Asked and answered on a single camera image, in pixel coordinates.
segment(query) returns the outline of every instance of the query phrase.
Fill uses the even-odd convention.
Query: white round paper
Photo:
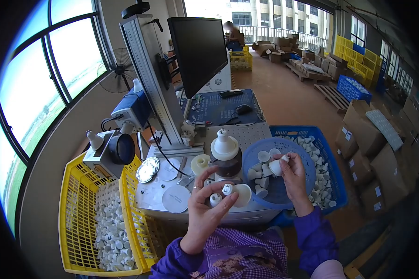
[[[177,169],[180,168],[180,162],[177,159],[169,159]],[[177,177],[178,171],[165,159],[160,164],[160,169],[157,173],[158,178],[163,181],[170,181]]]
[[[191,197],[189,190],[180,185],[169,187],[161,197],[166,210],[171,213],[182,213],[188,209],[188,200]]]

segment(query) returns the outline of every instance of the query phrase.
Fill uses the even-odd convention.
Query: smartphone
[[[230,98],[230,97],[241,95],[241,94],[243,94],[243,92],[240,89],[235,89],[235,90],[220,92],[219,96],[222,99],[226,99],[226,98]]]

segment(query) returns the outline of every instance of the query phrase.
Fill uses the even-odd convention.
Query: mouse pad
[[[265,122],[264,117],[258,119],[258,115],[261,116],[261,110],[253,94],[253,90],[241,90],[243,94],[228,99],[222,99],[219,96],[219,92],[224,92],[225,90],[196,94],[196,99],[192,100],[191,105],[196,109],[189,110],[187,119],[191,122],[210,121],[212,122],[211,126],[218,126],[221,123],[229,121],[238,106],[247,104],[253,109],[252,112],[240,116],[237,114],[233,115],[233,117],[237,116],[241,121],[239,125],[254,123],[256,121]]]

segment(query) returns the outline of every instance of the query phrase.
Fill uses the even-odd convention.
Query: hand
[[[193,193],[188,200],[188,232],[180,241],[180,247],[186,254],[199,254],[203,250],[208,237],[216,230],[222,217],[239,197],[239,193],[232,193],[226,197],[222,194],[226,182],[215,182],[203,187],[205,180],[217,169],[217,166],[206,169],[194,183]],[[205,204],[205,201],[213,193],[219,193],[224,198],[216,207],[211,208]]]
[[[298,154],[289,152],[289,163],[279,160],[279,166],[282,170],[282,178],[285,182],[287,196],[292,201],[298,217],[311,213],[314,209],[306,193],[306,171]],[[274,159],[279,159],[283,155],[275,154]]]

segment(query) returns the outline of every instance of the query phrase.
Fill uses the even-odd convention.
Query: purple sleeve
[[[166,248],[166,255],[152,266],[150,279],[188,278],[202,264],[204,254],[189,255],[180,248],[182,237],[175,239]]]
[[[298,247],[302,250],[299,267],[312,275],[327,260],[338,260],[338,243],[331,224],[323,218],[319,206],[309,215],[294,220]]]

